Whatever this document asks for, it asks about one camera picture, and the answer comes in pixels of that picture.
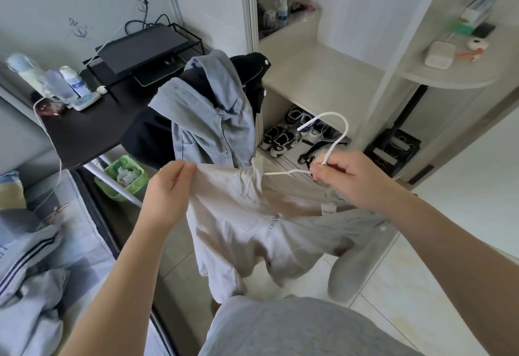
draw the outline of white jacket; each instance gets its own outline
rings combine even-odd
[[[242,278],[258,258],[279,286],[327,253],[340,256],[328,281],[337,301],[355,295],[397,234],[382,216],[355,208],[335,190],[291,175],[264,176],[274,164],[258,157],[248,169],[198,165],[187,221],[200,274],[223,303],[245,293]],[[323,215],[321,204],[337,212]]]

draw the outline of desk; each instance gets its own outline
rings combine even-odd
[[[97,81],[89,70],[85,70],[81,76],[88,86],[95,89],[99,85],[109,85],[104,80],[104,77],[113,75],[108,66],[100,63],[93,68],[96,75],[103,78],[103,82]],[[63,167],[76,169],[83,166],[128,201],[141,207],[141,201],[105,175],[96,162],[98,157],[107,162],[103,154],[119,144],[120,137],[134,118],[147,107],[164,82],[162,80],[142,87],[133,77],[128,77],[111,86],[111,95],[103,95],[85,110],[68,109],[61,116],[42,117]]]

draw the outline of wooden shelf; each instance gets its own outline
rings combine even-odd
[[[311,114],[336,111],[344,115],[351,137],[364,121],[383,76],[380,69],[311,42],[273,63],[263,84]],[[344,131],[344,123],[338,117],[326,116],[322,121]]]
[[[456,52],[465,52],[468,51],[465,46],[468,39],[466,36],[455,35],[449,42],[456,46]],[[519,52],[519,28],[497,26],[488,41],[490,46],[479,61],[470,62],[469,57],[463,57],[456,59],[449,69],[439,70],[424,64],[424,51],[414,58],[402,61],[397,73],[419,84],[448,90],[485,87],[503,75]]]

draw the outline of cabinet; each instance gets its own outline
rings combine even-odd
[[[346,116],[350,149],[363,150],[393,123],[418,86],[427,84],[431,88],[402,127],[422,141],[400,174],[409,180],[502,100],[510,86],[519,85],[519,28],[514,25],[519,17],[510,15],[512,2],[498,0],[493,21],[498,28],[480,63],[459,61],[439,71],[423,65],[424,50],[472,0],[313,1],[317,12],[259,41],[256,0],[178,0],[186,25],[209,46],[229,55],[261,51],[270,59],[260,134],[296,104],[315,115],[337,111]],[[507,83],[499,84],[503,76]],[[489,90],[490,84],[498,89]],[[323,120],[344,128],[334,117]]]

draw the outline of mattress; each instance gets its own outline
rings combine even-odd
[[[58,174],[52,175],[25,191],[29,210],[49,195],[57,180]],[[107,223],[95,210],[95,205],[88,201],[84,187],[80,192],[80,184],[80,178],[74,179],[68,170],[64,170],[59,187],[36,211],[40,219],[64,228],[63,241],[45,261],[48,268],[66,267],[71,271],[59,307],[64,323],[60,348],[99,291],[119,253]],[[148,326],[145,355],[175,355],[153,317]]]

